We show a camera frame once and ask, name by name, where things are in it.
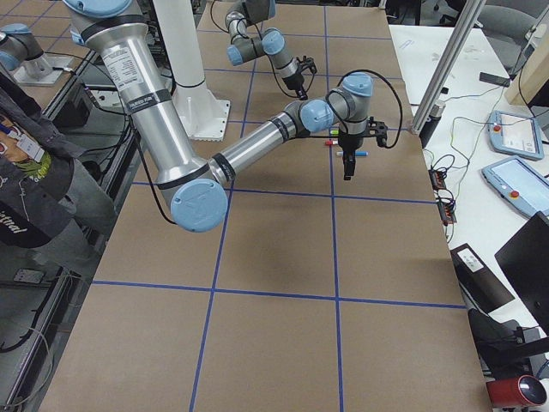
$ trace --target blue tape line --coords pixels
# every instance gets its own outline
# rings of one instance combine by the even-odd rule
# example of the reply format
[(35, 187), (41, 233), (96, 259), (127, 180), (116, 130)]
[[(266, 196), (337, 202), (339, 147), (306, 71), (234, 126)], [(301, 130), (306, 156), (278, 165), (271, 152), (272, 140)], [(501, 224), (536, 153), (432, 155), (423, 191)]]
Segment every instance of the blue tape line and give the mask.
[(408, 302), (405, 300), (340, 298), (340, 301), (354, 303), (371, 303), (375, 305), (436, 307), (438, 309), (467, 309), (467, 307), (464, 305), (454, 305), (450, 303)]
[(14, 7), (9, 9), (5, 15), (11, 15), (11, 12), (14, 11), (21, 3), (23, 3), (23, 0), (19, 0), (19, 2)]
[[(329, 74), (328, 57), (328, 11), (323, 7), (324, 17), (324, 49), (326, 55), (326, 74)], [(329, 91), (329, 76), (326, 76), (326, 93)], [(343, 355), (341, 352), (341, 310), (340, 310), (340, 279), (337, 265), (337, 220), (335, 214), (335, 178), (334, 178), (334, 156), (333, 148), (329, 147), (329, 185), (330, 202), (332, 209), (332, 248), (334, 253), (334, 290), (335, 290), (335, 337), (337, 343), (337, 381), (340, 401), (340, 412), (345, 411), (345, 398), (343, 388)]]
[(146, 282), (124, 282), (124, 281), (107, 281), (107, 280), (94, 280), (94, 285), (106, 285), (106, 286), (121, 286), (127, 288), (154, 288), (154, 289), (167, 289), (167, 290), (186, 290), (190, 292), (206, 292), (217, 294), (246, 294), (254, 296), (266, 296), (273, 298), (288, 298), (288, 299), (307, 299), (307, 300), (339, 300), (340, 302), (352, 302), (363, 303), (372, 305), (389, 305), (389, 306), (422, 306), (422, 307), (434, 307), (438, 309), (466, 309), (464, 305), (455, 305), (451, 303), (429, 303), (429, 302), (411, 302), (407, 300), (384, 300), (384, 299), (366, 299), (366, 298), (348, 298), (340, 296), (338, 298), (334, 296), (322, 296), (320, 294), (287, 294), (279, 292), (263, 292), (260, 290), (240, 290), (240, 289), (226, 289), (226, 288), (205, 288), (200, 286), (185, 286), (185, 285), (170, 285), (162, 283), (146, 283)]
[[(271, 71), (261, 71), (261, 70), (232, 70), (232, 69), (206, 69), (204, 68), (204, 71), (220, 71), (220, 72), (232, 72), (232, 73), (257, 73), (258, 75), (272, 75), (273, 73)], [(303, 76), (312, 77), (312, 74), (309, 73), (302, 73)], [(326, 74), (315, 74), (315, 77), (336, 77), (338, 79), (341, 78), (341, 75), (330, 75), (328, 73)], [(402, 77), (385, 77), (387, 80), (400, 80), (404, 82), (404, 79)], [(372, 77), (372, 80), (374, 82), (382, 82), (381, 79), (378, 79), (376, 76)]]
[(204, 330), (202, 332), (202, 340), (200, 343), (200, 352), (198, 354), (198, 362), (196, 364), (195, 381), (192, 385), (192, 395), (190, 397), (189, 412), (192, 412), (195, 408), (196, 394), (198, 392), (198, 382), (200, 380), (200, 372), (202, 370), (202, 360), (204, 357), (204, 350), (206, 348), (206, 339), (208, 337), (209, 320), (212, 314), (212, 308), (214, 307), (215, 286), (217, 284), (217, 277), (220, 273), (221, 256), (223, 255), (223, 246), (225, 245), (226, 227), (229, 222), (229, 215), (231, 212), (231, 203), (232, 203), (232, 191), (229, 192), (229, 199), (228, 199), (225, 221), (223, 222), (223, 230), (221, 231), (220, 249), (218, 250), (217, 260), (215, 262), (214, 279), (212, 280), (212, 289), (209, 295), (208, 310), (206, 312), (206, 321), (204, 322)]
[(109, 285), (109, 286), (130, 286), (135, 288), (155, 288), (155, 289), (175, 289), (175, 290), (189, 290), (191, 292), (211, 292), (211, 288), (201, 288), (198, 286), (185, 286), (185, 285), (167, 285), (162, 283), (144, 283), (144, 282), (121, 282), (121, 281), (102, 281), (93, 280), (94, 285)]
[(215, 289), (219, 294), (245, 294), (251, 296), (266, 296), (271, 298), (288, 298), (288, 299), (307, 299), (307, 300), (333, 300), (333, 296), (321, 296), (318, 294), (284, 294), (279, 292), (262, 292), (257, 290), (239, 290), (239, 289)]
[(39, 15), (39, 16), (38, 16), (38, 19), (36, 19), (36, 21), (35, 21), (33, 24), (31, 24), (28, 28), (32, 28), (36, 23), (38, 23), (38, 22), (40, 21), (40, 19), (41, 19), (42, 17), (44, 17), (45, 14), (46, 14), (48, 11), (50, 11), (50, 9), (51, 9), (54, 5), (55, 5), (55, 2), (51, 2), (50, 7), (48, 7), (46, 10), (44, 10), (44, 13), (42, 13), (41, 15)]
[[(330, 165), (332, 165), (332, 157), (330, 156)], [(148, 186), (148, 182), (132, 182), (133, 185)], [(335, 198), (335, 199), (351, 199), (371, 202), (392, 202), (392, 203), (413, 203), (413, 204), (436, 204), (434, 200), (413, 200), (413, 199), (393, 199), (389, 197), (362, 197), (362, 196), (348, 196), (348, 195), (323, 195), (322, 193), (300, 193), (293, 191), (260, 191), (258, 189), (236, 189), (232, 188), (231, 191), (241, 193), (256, 193), (263, 195), (281, 195), (281, 196), (301, 196), (301, 197), (322, 197), (322, 198)]]
[[(219, 30), (201, 28), (196, 30), (198, 33), (217, 33)], [(299, 34), (299, 33), (286, 33), (284, 32), (284, 37), (312, 37), (312, 38), (329, 38), (329, 39), (368, 39), (368, 40), (391, 40), (389, 37), (370, 37), (370, 36), (338, 36), (338, 35), (328, 35), (326, 34)]]

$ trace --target brown cardboard sheet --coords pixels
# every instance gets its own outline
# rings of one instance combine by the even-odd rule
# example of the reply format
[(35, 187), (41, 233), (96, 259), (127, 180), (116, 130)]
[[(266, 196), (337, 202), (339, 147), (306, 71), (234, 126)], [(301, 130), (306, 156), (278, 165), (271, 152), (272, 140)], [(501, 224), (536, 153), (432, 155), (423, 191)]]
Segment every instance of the brown cardboard sheet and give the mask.
[[(383, 12), (277, 9), (263, 28), (319, 62), (311, 97), (374, 68), (409, 121)], [(264, 61), (230, 66), (207, 10), (198, 35), (208, 87), (232, 101), (224, 142), (193, 143), (209, 157), (291, 100)], [(375, 83), (392, 142), (396, 103)], [(417, 137), (366, 142), (351, 182), (324, 140), (242, 172), (209, 233), (165, 222), (139, 170), (41, 411), (491, 410)]]

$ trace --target metal pole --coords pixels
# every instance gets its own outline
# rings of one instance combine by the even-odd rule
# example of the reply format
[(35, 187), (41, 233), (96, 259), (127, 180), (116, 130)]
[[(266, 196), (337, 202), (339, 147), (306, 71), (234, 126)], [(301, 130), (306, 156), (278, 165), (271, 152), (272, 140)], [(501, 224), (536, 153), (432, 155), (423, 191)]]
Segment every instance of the metal pole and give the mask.
[(467, 40), (469, 32), (473, 28), (474, 23), (479, 16), (480, 11), (484, 7), (486, 0), (468, 0), (465, 3), (460, 18), (458, 19), (454, 31), (449, 38), (448, 44), (444, 49), (443, 55), (438, 62), (435, 73), (432, 76), (431, 82), (425, 91), (421, 103), (419, 103), (418, 111), (413, 118), (412, 133), (418, 134), (425, 124), (429, 112), (431, 111), (435, 101), (440, 96), (446, 79), (458, 54), (462, 51), (462, 47)]

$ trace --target robotic arm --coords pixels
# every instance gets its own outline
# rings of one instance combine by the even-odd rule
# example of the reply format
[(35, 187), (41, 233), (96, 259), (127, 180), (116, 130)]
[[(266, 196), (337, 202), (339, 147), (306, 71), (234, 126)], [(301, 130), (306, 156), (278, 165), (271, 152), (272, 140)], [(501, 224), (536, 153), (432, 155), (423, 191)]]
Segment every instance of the robotic arm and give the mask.
[(39, 80), (52, 72), (42, 47), (24, 24), (9, 24), (0, 28), (0, 64), (13, 71), (21, 64), (27, 74)]
[[(227, 198), (221, 184), (265, 154), (296, 137), (307, 137), (340, 123), (343, 140), (367, 136), (372, 81), (363, 73), (344, 79), (323, 99), (294, 101), (246, 138), (205, 160), (190, 145), (171, 95), (147, 48), (136, 0), (63, 0), (70, 8), (79, 42), (98, 52), (126, 110), (159, 169), (156, 180), (173, 220), (192, 232), (207, 231), (223, 221)], [(347, 158), (353, 147), (344, 147)]]
[(268, 28), (258, 37), (250, 37), (246, 31), (248, 26), (274, 17), (275, 11), (275, 0), (237, 1), (225, 17), (225, 25), (231, 36), (227, 56), (233, 66), (238, 66), (266, 54), (288, 89), (295, 91), (300, 100), (307, 100), (302, 73), (305, 70), (317, 73), (314, 60), (293, 57), (287, 49), (284, 36), (276, 28)]

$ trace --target white table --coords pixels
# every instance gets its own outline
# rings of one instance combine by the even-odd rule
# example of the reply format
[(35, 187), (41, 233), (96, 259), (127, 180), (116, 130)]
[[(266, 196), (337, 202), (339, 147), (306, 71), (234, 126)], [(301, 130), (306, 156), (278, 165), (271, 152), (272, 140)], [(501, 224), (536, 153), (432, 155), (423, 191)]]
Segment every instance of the white table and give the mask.
[[(451, 35), (450, 27), (412, 27), (390, 26), (396, 54), (406, 83), (411, 105), (418, 105), (431, 79), (443, 49)], [(488, 40), (480, 29), (474, 29), (464, 45), (445, 86), (449, 94), (442, 96), (443, 100), (470, 94), (483, 94), (495, 88), (488, 83), (480, 82), (479, 73), (485, 71), (497, 76), (507, 76), (503, 65), (491, 48)], [(447, 101), (443, 117), (438, 124), (427, 149), (433, 153), (435, 161), (446, 154), (455, 155), (455, 166), (464, 166), (466, 161), (450, 147), (450, 130), (454, 119), (458, 116), (485, 122), (494, 110), (503, 110), (529, 114), (525, 106), (511, 106), (502, 95), (502, 89), (497, 88), (480, 97), (467, 97)], [(479, 142), (471, 159), (471, 163), (461, 185), (459, 181), (463, 171), (449, 172), (446, 184), (458, 196), (456, 218), (457, 223), (449, 228), (454, 230), (449, 248), (453, 249), (464, 243), (469, 243), (501, 282), (516, 296), (513, 288), (504, 277), (494, 254), (510, 237), (527, 221), (514, 211), (482, 178), (480, 169), (508, 155), (494, 152), (488, 141), (488, 132), (482, 130), (482, 125), (465, 120), (454, 123), (454, 146), (466, 155), (470, 155), (479, 136)], [(425, 152), (427, 166), (431, 164), (431, 154)], [(549, 173), (549, 158), (542, 161), (528, 161), (538, 172)], [(449, 160), (437, 165), (448, 166)], [(521, 326), (537, 325), (532, 315), (519, 300), (513, 300), (491, 313), (499, 322), (516, 319)]]

